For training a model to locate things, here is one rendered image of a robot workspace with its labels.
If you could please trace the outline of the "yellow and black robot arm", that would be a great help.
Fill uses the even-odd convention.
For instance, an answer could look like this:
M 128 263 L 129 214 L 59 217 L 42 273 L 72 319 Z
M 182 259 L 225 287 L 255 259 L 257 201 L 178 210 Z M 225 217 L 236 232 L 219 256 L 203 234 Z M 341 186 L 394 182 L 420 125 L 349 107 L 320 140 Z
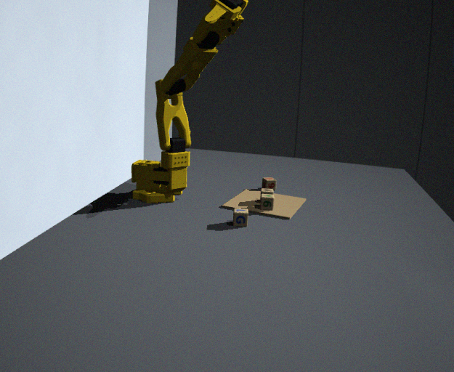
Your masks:
M 185 148 L 190 147 L 191 141 L 182 92 L 186 92 L 198 80 L 202 70 L 218 52 L 215 46 L 220 45 L 226 36 L 234 35 L 244 20 L 240 15 L 237 22 L 222 18 L 213 24 L 205 24 L 203 20 L 208 13 L 183 47 L 184 52 L 176 64 L 164 79 L 155 82 L 158 138 L 161 150 L 166 151 L 161 152 L 161 162 L 141 160 L 134 164 L 137 189 L 132 192 L 133 199 L 146 203 L 173 203 L 174 194 L 181 195 L 187 186 L 190 152 L 186 152 Z M 181 78 L 185 74 L 185 78 Z M 169 137 L 171 120 L 179 137 Z

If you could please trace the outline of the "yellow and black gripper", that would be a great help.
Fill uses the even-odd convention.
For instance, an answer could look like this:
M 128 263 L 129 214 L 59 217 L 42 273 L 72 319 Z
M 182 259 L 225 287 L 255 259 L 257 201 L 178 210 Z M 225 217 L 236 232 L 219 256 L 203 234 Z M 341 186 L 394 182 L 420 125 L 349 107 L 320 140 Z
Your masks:
M 212 10 L 203 21 L 205 24 L 213 24 L 223 17 L 229 21 L 238 21 L 247 4 L 248 0 L 212 0 L 209 5 Z

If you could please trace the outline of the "tan mat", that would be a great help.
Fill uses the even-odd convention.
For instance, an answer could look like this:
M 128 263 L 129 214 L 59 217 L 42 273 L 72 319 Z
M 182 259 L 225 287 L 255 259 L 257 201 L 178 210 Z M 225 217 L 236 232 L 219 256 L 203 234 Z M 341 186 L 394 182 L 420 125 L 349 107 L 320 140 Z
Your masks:
M 222 208 L 248 209 L 248 212 L 255 214 L 290 219 L 306 201 L 306 198 L 274 193 L 274 209 L 264 210 L 260 209 L 260 195 L 261 191 L 246 189 L 223 204 Z

